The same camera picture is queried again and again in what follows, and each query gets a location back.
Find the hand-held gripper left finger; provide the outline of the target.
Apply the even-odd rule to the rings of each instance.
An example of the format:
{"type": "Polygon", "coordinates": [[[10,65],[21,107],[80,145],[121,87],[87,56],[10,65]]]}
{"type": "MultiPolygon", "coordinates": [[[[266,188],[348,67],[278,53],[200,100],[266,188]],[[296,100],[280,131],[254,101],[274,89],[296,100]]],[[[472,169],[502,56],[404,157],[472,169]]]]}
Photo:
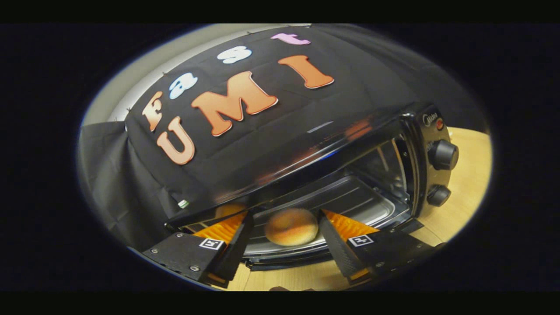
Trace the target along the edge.
{"type": "Polygon", "coordinates": [[[228,287],[248,245],[253,215],[242,211],[194,234],[177,232],[142,254],[190,283],[228,287]]]}

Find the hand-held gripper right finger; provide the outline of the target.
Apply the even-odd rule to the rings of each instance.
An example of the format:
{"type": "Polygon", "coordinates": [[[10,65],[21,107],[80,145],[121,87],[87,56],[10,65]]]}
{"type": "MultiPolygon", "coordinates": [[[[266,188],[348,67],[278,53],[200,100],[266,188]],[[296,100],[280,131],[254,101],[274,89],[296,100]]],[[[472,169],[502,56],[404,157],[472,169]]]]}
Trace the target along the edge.
{"type": "Polygon", "coordinates": [[[403,229],[376,229],[328,210],[318,212],[319,230],[338,269],[351,285],[378,284],[405,274],[442,249],[403,229]]]}

